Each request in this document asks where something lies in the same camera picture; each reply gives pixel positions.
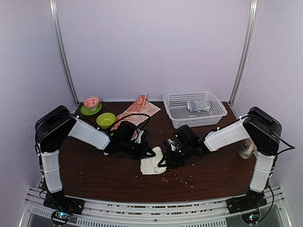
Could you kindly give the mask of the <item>white towel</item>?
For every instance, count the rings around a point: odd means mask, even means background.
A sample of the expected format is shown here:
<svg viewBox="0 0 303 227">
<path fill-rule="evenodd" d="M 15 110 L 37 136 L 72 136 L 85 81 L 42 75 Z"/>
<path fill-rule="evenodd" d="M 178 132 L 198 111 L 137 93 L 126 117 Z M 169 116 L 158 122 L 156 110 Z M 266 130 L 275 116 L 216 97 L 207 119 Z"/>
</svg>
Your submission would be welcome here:
<svg viewBox="0 0 303 227">
<path fill-rule="evenodd" d="M 154 147 L 152 151 L 155 157 L 141 159 L 140 171 L 142 175 L 160 175 L 166 172 L 166 167 L 158 167 L 158 163 L 162 160 L 163 152 L 160 147 Z"/>
</svg>

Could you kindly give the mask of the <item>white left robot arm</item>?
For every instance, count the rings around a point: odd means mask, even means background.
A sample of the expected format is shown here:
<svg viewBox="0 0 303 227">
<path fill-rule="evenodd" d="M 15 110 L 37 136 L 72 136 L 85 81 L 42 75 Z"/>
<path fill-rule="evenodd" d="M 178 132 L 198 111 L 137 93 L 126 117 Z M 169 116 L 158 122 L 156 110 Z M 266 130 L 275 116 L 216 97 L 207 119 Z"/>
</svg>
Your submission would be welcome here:
<svg viewBox="0 0 303 227">
<path fill-rule="evenodd" d="M 119 120 L 117 129 L 98 130 L 70 113 L 60 105 L 40 118 L 35 124 L 35 149 L 45 177 L 49 201 L 58 210 L 68 206 L 60 177 L 59 154 L 67 137 L 76 138 L 96 149 L 113 153 L 122 151 L 132 159 L 155 157 L 155 152 L 146 141 L 146 130 L 124 119 Z"/>
</svg>

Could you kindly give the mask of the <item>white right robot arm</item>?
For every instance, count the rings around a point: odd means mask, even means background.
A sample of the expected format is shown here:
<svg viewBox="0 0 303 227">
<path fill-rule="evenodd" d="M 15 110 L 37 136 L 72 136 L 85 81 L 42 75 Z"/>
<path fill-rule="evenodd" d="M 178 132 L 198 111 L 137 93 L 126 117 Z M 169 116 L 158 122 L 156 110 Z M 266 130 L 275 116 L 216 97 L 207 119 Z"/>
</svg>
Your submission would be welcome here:
<svg viewBox="0 0 303 227">
<path fill-rule="evenodd" d="M 274 170 L 279 150 L 281 124 L 259 107 L 238 120 L 198 136 L 188 125 L 179 127 L 174 135 L 178 142 L 164 140 L 166 153 L 158 167 L 176 168 L 184 166 L 192 156 L 203 157 L 238 141 L 243 141 L 239 155 L 243 159 L 257 156 L 250 187 L 243 197 L 246 208 L 254 208 L 262 198 L 267 181 Z"/>
</svg>

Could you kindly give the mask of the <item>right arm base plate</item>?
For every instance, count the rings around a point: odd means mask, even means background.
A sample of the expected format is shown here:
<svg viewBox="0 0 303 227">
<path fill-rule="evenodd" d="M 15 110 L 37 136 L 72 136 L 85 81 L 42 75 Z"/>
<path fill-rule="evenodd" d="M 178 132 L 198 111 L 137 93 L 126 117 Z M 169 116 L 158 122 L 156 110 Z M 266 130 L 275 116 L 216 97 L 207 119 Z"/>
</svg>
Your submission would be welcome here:
<svg viewBox="0 0 303 227">
<path fill-rule="evenodd" d="M 253 197 L 241 196 L 228 199 L 226 204 L 229 213 L 234 214 L 248 210 L 257 210 L 259 207 L 267 205 L 267 200 L 265 198 L 258 200 Z"/>
</svg>

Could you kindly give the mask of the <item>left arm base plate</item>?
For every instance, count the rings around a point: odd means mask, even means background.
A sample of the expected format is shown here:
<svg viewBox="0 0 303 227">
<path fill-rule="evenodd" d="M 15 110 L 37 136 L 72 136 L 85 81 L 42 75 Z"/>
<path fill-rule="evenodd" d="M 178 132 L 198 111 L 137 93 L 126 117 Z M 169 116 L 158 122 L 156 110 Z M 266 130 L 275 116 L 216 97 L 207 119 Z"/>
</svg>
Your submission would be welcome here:
<svg viewBox="0 0 303 227">
<path fill-rule="evenodd" d="M 68 214 L 81 215 L 84 208 L 84 200 L 64 197 L 63 199 L 52 199 L 46 197 L 43 205 L 54 210 L 62 210 Z"/>
</svg>

